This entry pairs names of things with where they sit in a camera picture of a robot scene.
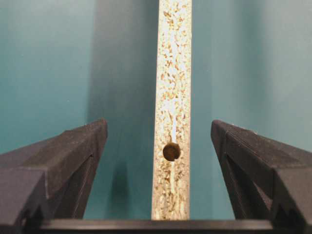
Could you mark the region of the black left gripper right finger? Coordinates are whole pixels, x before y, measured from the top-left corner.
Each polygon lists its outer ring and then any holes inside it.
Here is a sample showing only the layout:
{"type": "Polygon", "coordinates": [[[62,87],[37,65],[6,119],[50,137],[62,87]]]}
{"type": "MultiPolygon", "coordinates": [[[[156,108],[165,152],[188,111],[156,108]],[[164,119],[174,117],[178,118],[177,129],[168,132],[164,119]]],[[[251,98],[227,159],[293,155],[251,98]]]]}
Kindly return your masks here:
{"type": "Polygon", "coordinates": [[[211,139],[236,219],[312,231],[310,152],[214,120],[211,139]]]}

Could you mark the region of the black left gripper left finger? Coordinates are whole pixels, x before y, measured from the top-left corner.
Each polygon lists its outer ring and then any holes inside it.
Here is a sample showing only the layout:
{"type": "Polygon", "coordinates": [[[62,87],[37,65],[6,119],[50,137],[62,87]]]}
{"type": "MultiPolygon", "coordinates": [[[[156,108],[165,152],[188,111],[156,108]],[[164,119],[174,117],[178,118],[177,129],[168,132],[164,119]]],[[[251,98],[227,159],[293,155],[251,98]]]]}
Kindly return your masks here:
{"type": "Polygon", "coordinates": [[[1,154],[1,233],[19,234],[31,218],[82,218],[107,135],[99,119],[1,154]]]}

